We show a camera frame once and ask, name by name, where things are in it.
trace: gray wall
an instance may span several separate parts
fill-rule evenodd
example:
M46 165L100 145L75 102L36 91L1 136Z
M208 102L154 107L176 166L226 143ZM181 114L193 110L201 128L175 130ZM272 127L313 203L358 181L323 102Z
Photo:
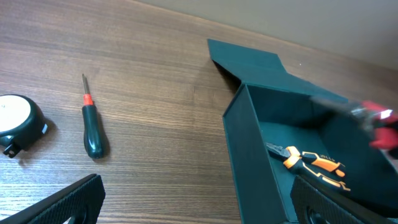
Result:
M140 0L398 69L398 0Z

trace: wood grain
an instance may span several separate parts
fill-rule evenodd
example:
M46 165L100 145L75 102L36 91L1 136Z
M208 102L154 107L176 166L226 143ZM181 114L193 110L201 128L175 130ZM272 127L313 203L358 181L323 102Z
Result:
M0 156L0 219L91 173L99 223L240 223L222 114L234 91L207 38L275 52L292 74L394 109L398 73L129 0L1 0L0 95L32 98L54 125ZM83 147L81 74L111 154Z

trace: open box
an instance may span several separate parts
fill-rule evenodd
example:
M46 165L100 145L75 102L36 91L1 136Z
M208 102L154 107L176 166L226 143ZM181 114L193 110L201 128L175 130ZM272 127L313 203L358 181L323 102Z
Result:
M347 197L398 215L395 169L355 121L310 100L343 97L288 74L276 54L216 40L209 48L212 60L241 81L223 120L243 223L297 222L295 176L269 156L265 142L334 158L346 166Z

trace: screwdriver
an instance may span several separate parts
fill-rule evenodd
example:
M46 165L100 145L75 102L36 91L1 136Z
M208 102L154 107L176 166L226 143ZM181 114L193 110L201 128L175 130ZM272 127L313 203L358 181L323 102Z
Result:
M100 159L105 154L105 138L103 128L98 123L97 108L91 99L85 74L82 74L85 86L84 106L81 109L85 124L84 143L85 149L92 159Z

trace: pliers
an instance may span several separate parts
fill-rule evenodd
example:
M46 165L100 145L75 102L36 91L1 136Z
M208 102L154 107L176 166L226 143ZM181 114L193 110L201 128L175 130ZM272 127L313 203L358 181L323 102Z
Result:
M295 146L283 148L282 146L276 146L269 142L266 142L266 146L270 152L270 156L282 161L285 167L292 173L316 178L320 182L340 192L351 191L343 182L346 173L345 166L342 163L336 162L328 156L319 155L314 152L300 153ZM309 164L326 170L336 176L337 180L311 169Z
M319 97L312 97L312 101L354 118L371 137L371 147L398 159L398 114L393 110L372 101L338 103Z

